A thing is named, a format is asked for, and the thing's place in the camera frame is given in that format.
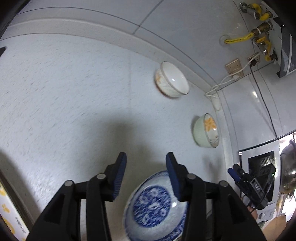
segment blue and white plate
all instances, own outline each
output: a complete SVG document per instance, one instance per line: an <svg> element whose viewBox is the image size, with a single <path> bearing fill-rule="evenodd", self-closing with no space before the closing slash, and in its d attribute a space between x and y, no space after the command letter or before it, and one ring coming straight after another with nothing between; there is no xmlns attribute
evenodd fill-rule
<svg viewBox="0 0 296 241"><path fill-rule="evenodd" d="M123 225L131 241L173 241L184 228L187 203L174 195L167 171L155 173L131 195Z"/></svg>

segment white textured wall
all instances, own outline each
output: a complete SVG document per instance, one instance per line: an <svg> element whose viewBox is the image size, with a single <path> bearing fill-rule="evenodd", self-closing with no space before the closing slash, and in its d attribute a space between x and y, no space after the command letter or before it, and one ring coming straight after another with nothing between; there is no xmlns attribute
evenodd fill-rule
<svg viewBox="0 0 296 241"><path fill-rule="evenodd" d="M195 85L179 99L163 96L159 64L108 43L60 34L0 41L0 165L36 219L67 179L89 180L128 156L119 197L107 205L113 240L123 239L131 192L165 169L165 155L205 181L226 178L222 142L198 147L192 120L215 116Z"/></svg>

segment white tile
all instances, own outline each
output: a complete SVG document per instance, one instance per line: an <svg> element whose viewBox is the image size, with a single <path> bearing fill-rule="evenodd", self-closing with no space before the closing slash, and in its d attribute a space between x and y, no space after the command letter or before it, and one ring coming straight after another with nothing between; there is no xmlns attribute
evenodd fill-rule
<svg viewBox="0 0 296 241"><path fill-rule="evenodd" d="M160 2L160 0L33 0L21 11L48 7L75 7L91 9L108 13L119 18L126 19L135 24L140 24L147 14Z"/></svg>
<svg viewBox="0 0 296 241"><path fill-rule="evenodd" d="M196 0L164 0L142 27L189 55L216 82L227 75L225 64L239 58L245 65L247 57L254 53L251 41L219 44L222 35L235 38L248 33L233 1L209 0L200 4Z"/></svg>
<svg viewBox="0 0 296 241"><path fill-rule="evenodd" d="M86 9L65 7L37 9L18 14L12 20L10 26L14 26L27 21L39 20L45 22L46 20L52 19L65 19L67 21L85 21L89 24L101 24L104 26L122 30L130 34L132 34L138 27L137 25L124 19L117 18L105 13L90 11Z"/></svg>
<svg viewBox="0 0 296 241"><path fill-rule="evenodd" d="M255 72L258 85L270 111L277 135L282 134L279 116L261 75ZM275 138L266 108L251 75L222 89L233 119L238 148L245 149Z"/></svg>
<svg viewBox="0 0 296 241"><path fill-rule="evenodd" d="M182 62L184 65L186 65L188 68L190 68L192 71L197 73L209 85L214 86L216 84L216 82L193 60L191 60L188 56L186 56L182 51L178 50L172 44L155 35L154 33L147 31L146 29L139 28L136 31L135 36L153 44L154 46L170 54L171 56ZM191 81L197 85L201 82L199 79L192 79Z"/></svg>
<svg viewBox="0 0 296 241"><path fill-rule="evenodd" d="M11 23L4 32L1 40L19 35L38 33L57 33L82 36L126 48L133 52L142 54L158 62L159 64L163 61L169 61L176 65L185 74L186 78L189 81L193 82L204 92L210 90L210 85L205 80L203 80L186 65L184 65L168 53L140 38L124 33L122 31L117 31L114 28L105 27L100 24L65 18L37 19L15 24Z"/></svg>
<svg viewBox="0 0 296 241"><path fill-rule="evenodd" d="M276 74L279 69L273 64L260 70L279 112L283 134L296 129L296 84L295 73L279 78Z"/></svg>
<svg viewBox="0 0 296 241"><path fill-rule="evenodd" d="M231 117L230 109L229 109L228 104L226 102L223 91L221 91L221 90L218 91L218 96L221 101L222 111L218 111L217 114L220 114L220 112L222 112L225 116L225 122L227 125L227 131L228 131L228 135L229 135L228 141L230 141L230 144L231 144L232 160L229 160L230 158L225 159L226 162L230 163L230 165L228 165L227 168L230 168L235 163L239 163L239 155L238 155L239 148L238 148L237 136L235 133L235 128L234 128L233 120Z"/></svg>
<svg viewBox="0 0 296 241"><path fill-rule="evenodd" d="M157 68L153 61L131 54L132 119L137 125L132 149L142 166L134 165L130 172L144 180L147 162L151 163L151 173L165 169L165 155L172 151L179 163L202 179L212 182L225 179L222 142L217 148L202 148L195 144L191 133L196 116L210 113L216 118L211 102L193 84L186 96L178 99L164 96L155 86L154 72L147 71Z"/></svg>

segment bowl rim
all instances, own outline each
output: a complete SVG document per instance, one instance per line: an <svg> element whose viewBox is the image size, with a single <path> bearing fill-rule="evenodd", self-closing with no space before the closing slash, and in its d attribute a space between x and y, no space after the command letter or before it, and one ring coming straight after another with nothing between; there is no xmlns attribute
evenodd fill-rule
<svg viewBox="0 0 296 241"><path fill-rule="evenodd" d="M217 123L216 123L214 117L213 117L210 113L205 113L205 114L203 115L203 126L204 126L205 136L206 136L206 138L207 138L208 143L211 145L211 147L216 148L216 147L219 145L219 142L220 142L220 137L219 137L218 127L217 127L217 132L218 132L218 143L217 143L217 146L214 146L214 145L212 145L212 143L211 143L211 141L210 141L210 139L209 139L209 136L207 135L207 130L206 130L206 128L205 128L205 116L206 116L206 115L209 115L209 116L214 120L216 126L217 126Z"/></svg>
<svg viewBox="0 0 296 241"><path fill-rule="evenodd" d="M167 173L168 174L168 171L165 170L165 171L160 171L160 172L157 172L153 175L151 175L149 178L147 178L145 181L143 181L133 192L132 194L130 195L130 197L128 198L127 200L127 204L126 204L126 207L124 209L124 212L123 212L123 228L124 228L124 231L125 231L125 234L126 236L128 237L129 240L131 241L146 241L146 240L142 240L140 238L133 238L129 235L129 232L127 231L127 228L126 228L126 215L127 215L127 210L129 209L130 205L131 205L131 200L133 199L134 195L137 193L137 191L146 183L148 182L149 180L151 180L152 178L154 178L154 176L156 175L159 175L161 173ZM185 225L185 219L186 219L186 214L187 214L187 209L188 209L188 202L186 204L186 208L185 208L185 211L184 211L184 214L182 216L182 219L180 220L180 222L178 223L178 225L170 232L168 233L167 235L165 235L164 237L162 238L159 238L159 239L156 239L156 240L152 240L152 241L163 241L165 238L167 238L168 236L170 236L172 233L175 233L177 231L177 229L182 226L182 225ZM176 240L178 237L180 237L183 233L183 230L180 232L180 234L178 234L173 240Z"/></svg>
<svg viewBox="0 0 296 241"><path fill-rule="evenodd" d="M163 70L163 63L170 63L170 64L172 64L171 62L168 62L168 61L163 61L161 64L160 64L160 71L161 71L161 73L163 74L163 77L165 78L165 80L166 80L166 82L175 90L175 91L177 91L178 93L180 93L180 94L182 94L182 95L187 95L189 92L190 92L190 85L189 85L189 83L188 83L188 80L186 79L186 77L184 76L184 78L185 78L185 80L186 80L186 82L187 82L187 84L188 84L188 87L189 87L189 90L188 90L188 92L187 93L183 93L183 92L181 92L180 90L178 90L176 87L174 87L172 84L171 84L171 82L168 80L168 78L167 78L167 76L165 75L165 73L164 73L164 70ZM176 65L174 65L174 64L172 64L173 66L175 66L182 74L183 74L183 72L176 66Z"/></svg>

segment orange flower pattern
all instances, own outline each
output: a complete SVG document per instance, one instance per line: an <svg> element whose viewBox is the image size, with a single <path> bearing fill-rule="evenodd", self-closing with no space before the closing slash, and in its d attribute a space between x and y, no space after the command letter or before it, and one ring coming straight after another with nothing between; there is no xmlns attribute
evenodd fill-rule
<svg viewBox="0 0 296 241"><path fill-rule="evenodd" d="M212 117L205 120L205 129L206 131L210 131L212 129L217 128L216 123Z"/></svg>
<svg viewBox="0 0 296 241"><path fill-rule="evenodd" d="M1 185L1 183L0 183L0 195L2 195L2 196L5 196L6 195L6 192L4 190L4 187Z"/></svg>
<svg viewBox="0 0 296 241"><path fill-rule="evenodd" d="M10 213L10 210L8 209L8 207L6 207L5 204L2 205L3 211L6 213Z"/></svg>
<svg viewBox="0 0 296 241"><path fill-rule="evenodd" d="M161 83L160 78L161 78L161 77L160 77L159 73L156 73L156 75L155 75L155 80L156 80L156 82L159 83L159 84Z"/></svg>
<svg viewBox="0 0 296 241"><path fill-rule="evenodd" d="M9 227L10 231L12 232L13 235L15 235L15 229L13 228L13 226L10 224L10 222L7 221L7 219L3 219L4 222L6 223L7 227Z"/></svg>

